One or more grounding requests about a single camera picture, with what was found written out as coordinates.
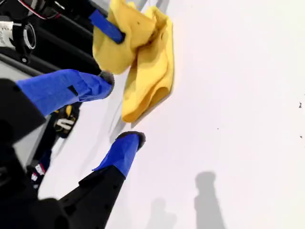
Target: label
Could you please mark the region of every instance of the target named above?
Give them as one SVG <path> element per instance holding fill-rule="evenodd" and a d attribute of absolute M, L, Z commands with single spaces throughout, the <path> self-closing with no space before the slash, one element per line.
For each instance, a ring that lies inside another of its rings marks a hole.
<path fill-rule="evenodd" d="M 0 21 L 0 47 L 15 48 L 13 40 L 13 21 Z"/>
<path fill-rule="evenodd" d="M 31 179 L 32 179 L 33 181 L 36 181 L 36 180 L 37 180 L 37 178 L 38 178 L 38 176 L 36 176 L 36 174 L 35 174 L 35 173 L 32 173 Z"/>
<path fill-rule="evenodd" d="M 44 175 L 44 170 L 43 170 L 43 168 L 41 168 L 40 164 L 35 166 L 35 169 L 40 175 Z"/>

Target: yellow object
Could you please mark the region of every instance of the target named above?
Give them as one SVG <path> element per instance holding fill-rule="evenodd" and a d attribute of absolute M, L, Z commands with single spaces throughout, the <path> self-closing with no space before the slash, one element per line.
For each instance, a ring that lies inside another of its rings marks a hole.
<path fill-rule="evenodd" d="M 122 120 L 133 122 L 169 94 L 173 83 L 173 24 L 158 8 L 146 15 L 124 0 L 112 0 L 108 20 L 126 33 L 117 45 L 94 28 L 93 56 L 102 69 L 119 74 L 131 65 Z"/>

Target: cable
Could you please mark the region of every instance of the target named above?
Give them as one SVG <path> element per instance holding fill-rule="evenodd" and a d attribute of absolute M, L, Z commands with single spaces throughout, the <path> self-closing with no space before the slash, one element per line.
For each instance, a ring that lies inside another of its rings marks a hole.
<path fill-rule="evenodd" d="M 33 14 L 35 14 L 37 17 L 39 17 L 40 19 L 46 20 L 45 17 L 42 17 L 40 14 L 36 13 L 34 9 L 32 9 L 30 6 L 28 6 L 25 2 L 23 2 L 22 0 L 18 0 L 18 2 L 24 6 L 25 8 L 27 8 L 29 11 L 31 11 Z"/>
<path fill-rule="evenodd" d="M 57 18 L 60 16 L 59 13 L 51 16 L 51 17 L 48 17 L 48 18 L 45 18 L 43 16 L 41 16 L 40 14 L 38 14 L 34 9 L 32 9 L 32 7 L 30 7 L 29 5 L 27 5 L 23 0 L 18 0 L 18 2 L 24 6 L 25 8 L 27 8 L 30 12 L 32 12 L 34 15 L 36 15 L 37 17 L 39 17 L 40 19 L 43 19 L 43 20 L 46 20 L 46 19 L 53 19 L 53 18 Z"/>

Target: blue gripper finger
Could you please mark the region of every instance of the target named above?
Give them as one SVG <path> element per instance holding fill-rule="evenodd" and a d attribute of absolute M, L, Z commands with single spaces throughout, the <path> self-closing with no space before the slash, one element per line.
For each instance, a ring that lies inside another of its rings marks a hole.
<path fill-rule="evenodd" d="M 109 22 L 104 16 L 95 10 L 89 17 L 91 23 L 105 33 L 111 40 L 117 44 L 124 41 L 125 33 L 121 32 L 118 27 Z"/>

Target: black rubber fingertip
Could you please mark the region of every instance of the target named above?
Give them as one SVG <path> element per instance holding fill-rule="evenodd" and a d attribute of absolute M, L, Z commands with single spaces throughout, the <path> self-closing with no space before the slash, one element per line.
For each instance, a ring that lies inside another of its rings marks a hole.
<path fill-rule="evenodd" d="M 127 131 L 127 132 L 121 133 L 116 139 L 125 137 L 127 135 L 132 135 L 132 134 L 137 134 L 139 136 L 139 146 L 138 146 L 138 151 L 139 151 L 139 149 L 141 149 L 142 146 L 144 145 L 144 143 L 146 142 L 146 136 L 144 133 L 138 132 L 138 131 Z"/>

